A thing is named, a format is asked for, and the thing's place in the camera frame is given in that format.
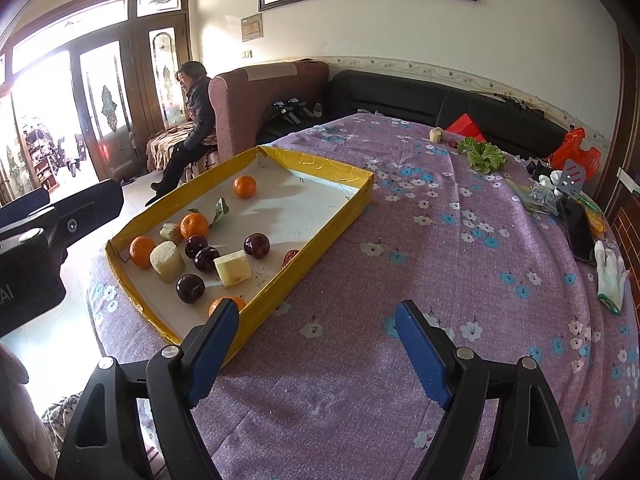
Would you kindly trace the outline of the far tangerine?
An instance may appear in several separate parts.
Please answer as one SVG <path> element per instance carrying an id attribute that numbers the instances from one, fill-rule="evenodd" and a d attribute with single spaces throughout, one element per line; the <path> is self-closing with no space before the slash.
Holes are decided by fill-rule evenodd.
<path id="1" fill-rule="evenodd" d="M 234 179 L 232 190 L 241 198 L 251 198 L 257 191 L 257 182 L 253 177 L 243 174 Z"/>

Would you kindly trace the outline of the small pale fruit slice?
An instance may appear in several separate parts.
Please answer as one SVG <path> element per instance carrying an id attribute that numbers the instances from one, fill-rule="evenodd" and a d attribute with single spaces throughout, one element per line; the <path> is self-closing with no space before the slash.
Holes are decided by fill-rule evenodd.
<path id="1" fill-rule="evenodd" d="M 179 223 L 166 222 L 160 227 L 160 237 L 163 240 L 179 246 L 183 241 L 183 235 Z"/>

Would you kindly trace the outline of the black leather sofa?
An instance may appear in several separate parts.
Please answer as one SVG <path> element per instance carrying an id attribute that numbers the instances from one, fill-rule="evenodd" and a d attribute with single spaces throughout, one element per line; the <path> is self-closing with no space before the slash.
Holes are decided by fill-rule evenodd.
<path id="1" fill-rule="evenodd" d="M 566 129 L 507 96 L 484 94 L 434 82 L 343 70 L 321 93 L 322 117 L 290 125 L 281 118 L 267 122 L 256 134 L 258 144 L 289 133 L 320 126 L 360 110 L 449 130 L 466 115 L 484 138 L 511 155 L 545 158 L 562 144 Z"/>

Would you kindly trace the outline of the yellow edged white tray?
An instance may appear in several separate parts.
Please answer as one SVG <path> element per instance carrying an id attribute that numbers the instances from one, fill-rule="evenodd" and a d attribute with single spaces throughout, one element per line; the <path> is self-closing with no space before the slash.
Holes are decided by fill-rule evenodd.
<path id="1" fill-rule="evenodd" d="M 247 174 L 257 182 L 251 198 L 232 190 L 235 178 Z M 372 172 L 319 155 L 285 148 L 251 148 L 181 185 L 140 212 L 106 244 L 106 258 L 116 280 L 136 310 L 171 344 L 181 344 L 194 326 L 208 318 L 210 304 L 222 296 L 237 296 L 246 305 L 227 354 L 229 359 L 273 314 L 340 235 L 370 203 Z M 174 284 L 160 280 L 152 269 L 141 269 L 129 259 L 137 236 L 160 240 L 160 227 L 180 221 L 191 208 L 207 217 L 223 197 L 229 212 L 207 233 L 209 244 L 221 255 L 242 250 L 252 233 L 270 240 L 265 258 L 248 257 L 252 276 L 224 287 L 217 273 L 202 276 L 206 289 L 194 304 L 182 302 Z"/>

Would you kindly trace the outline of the purple floral tablecloth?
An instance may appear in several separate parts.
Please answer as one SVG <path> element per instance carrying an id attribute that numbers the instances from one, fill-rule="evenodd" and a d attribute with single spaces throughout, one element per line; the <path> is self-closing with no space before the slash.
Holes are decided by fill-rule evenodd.
<path id="1" fill-rule="evenodd" d="M 271 146 L 372 172 L 369 205 L 217 378 L 193 417 L 226 479 L 408 479 L 442 409 L 401 343 L 411 300 L 487 361 L 530 356 L 566 428 L 577 479 L 601 479 L 639 418 L 631 294 L 614 315 L 597 270 L 560 222 L 528 211 L 525 167 L 480 174 L 427 126 L 355 114 Z M 106 254 L 88 291 L 101 351 L 149 359 L 166 341 L 136 310 Z"/>

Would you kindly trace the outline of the dark plum in tray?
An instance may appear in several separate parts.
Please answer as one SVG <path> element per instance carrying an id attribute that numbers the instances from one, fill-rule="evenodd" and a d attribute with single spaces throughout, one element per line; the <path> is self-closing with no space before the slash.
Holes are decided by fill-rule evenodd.
<path id="1" fill-rule="evenodd" d="M 176 283 L 176 293 L 185 304 L 194 304 L 204 295 L 204 281 L 195 274 L 184 274 Z"/>

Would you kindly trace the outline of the white cotton glove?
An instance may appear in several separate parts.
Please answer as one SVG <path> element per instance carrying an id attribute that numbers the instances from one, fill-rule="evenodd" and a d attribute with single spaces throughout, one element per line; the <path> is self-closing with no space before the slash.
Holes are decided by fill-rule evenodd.
<path id="1" fill-rule="evenodd" d="M 613 249 L 606 247 L 602 240 L 594 244 L 594 258 L 597 266 L 598 299 L 614 315 L 620 315 L 629 274 L 624 260 Z"/>

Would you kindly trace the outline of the cube pale fruit chunk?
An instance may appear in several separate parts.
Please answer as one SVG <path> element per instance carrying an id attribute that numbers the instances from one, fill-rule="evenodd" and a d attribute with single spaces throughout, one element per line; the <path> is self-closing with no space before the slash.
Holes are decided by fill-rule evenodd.
<path id="1" fill-rule="evenodd" d="M 220 256 L 214 260 L 214 265 L 224 287 L 240 284 L 252 276 L 244 250 Z"/>

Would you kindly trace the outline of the grey phone stand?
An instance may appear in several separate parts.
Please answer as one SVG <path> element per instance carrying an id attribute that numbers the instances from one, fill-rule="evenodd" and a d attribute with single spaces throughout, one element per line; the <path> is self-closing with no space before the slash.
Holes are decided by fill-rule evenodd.
<path id="1" fill-rule="evenodd" d="M 582 187 L 586 177 L 585 168 L 573 159 L 568 158 L 563 166 L 556 189 L 572 200 L 578 200 L 580 194 L 582 194 Z"/>

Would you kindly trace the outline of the red paper box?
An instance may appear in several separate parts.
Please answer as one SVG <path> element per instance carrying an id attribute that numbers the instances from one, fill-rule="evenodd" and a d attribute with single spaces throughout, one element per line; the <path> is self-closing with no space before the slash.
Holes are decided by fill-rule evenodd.
<path id="1" fill-rule="evenodd" d="M 473 118 L 465 113 L 456 119 L 450 126 L 445 128 L 446 131 L 472 138 L 477 142 L 485 142 L 484 134 L 480 131 L 480 127 L 474 122 Z"/>

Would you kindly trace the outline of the pale cut fruit chunk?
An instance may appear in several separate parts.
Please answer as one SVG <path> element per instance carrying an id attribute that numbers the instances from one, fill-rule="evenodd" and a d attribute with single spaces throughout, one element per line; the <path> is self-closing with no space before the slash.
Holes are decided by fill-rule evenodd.
<path id="1" fill-rule="evenodd" d="M 444 130 L 439 127 L 431 128 L 428 136 L 430 137 L 430 141 L 432 143 L 440 143 L 442 142 L 442 135 L 444 134 Z"/>

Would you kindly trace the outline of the dark plum far right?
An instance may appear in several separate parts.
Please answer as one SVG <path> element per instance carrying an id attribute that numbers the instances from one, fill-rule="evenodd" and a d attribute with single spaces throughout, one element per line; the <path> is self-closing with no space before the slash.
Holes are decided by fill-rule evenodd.
<path id="1" fill-rule="evenodd" d="M 270 240 L 264 233 L 252 233 L 244 240 L 243 249 L 247 255 L 262 259 L 270 252 Z"/>

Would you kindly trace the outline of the wooden glass door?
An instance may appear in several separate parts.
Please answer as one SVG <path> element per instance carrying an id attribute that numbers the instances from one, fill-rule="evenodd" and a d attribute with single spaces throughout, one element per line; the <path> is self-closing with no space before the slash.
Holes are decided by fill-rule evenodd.
<path id="1" fill-rule="evenodd" d="M 151 136 L 186 119 L 189 0 L 76 0 L 1 49 L 1 201 L 145 174 Z"/>

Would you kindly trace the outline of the small wall plaque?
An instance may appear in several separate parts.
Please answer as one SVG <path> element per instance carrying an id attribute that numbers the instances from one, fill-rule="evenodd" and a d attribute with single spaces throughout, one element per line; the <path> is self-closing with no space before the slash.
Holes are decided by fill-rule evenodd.
<path id="1" fill-rule="evenodd" d="M 241 38 L 243 42 L 260 39 L 264 36 L 262 14 L 256 13 L 241 20 Z"/>

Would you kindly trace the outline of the dark red plum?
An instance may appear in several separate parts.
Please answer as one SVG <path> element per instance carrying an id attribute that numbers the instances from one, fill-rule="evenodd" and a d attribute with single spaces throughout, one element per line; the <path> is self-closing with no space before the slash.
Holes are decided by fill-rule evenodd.
<path id="1" fill-rule="evenodd" d="M 193 260 L 196 255 L 207 246 L 208 240 L 206 240 L 205 236 L 194 234 L 186 239 L 186 247 L 184 248 L 184 253 L 189 259 Z"/>
<path id="2" fill-rule="evenodd" d="M 198 251 L 193 262 L 194 266 L 203 273 L 212 273 L 216 270 L 215 260 L 220 257 L 220 253 L 213 246 L 206 246 Z"/>

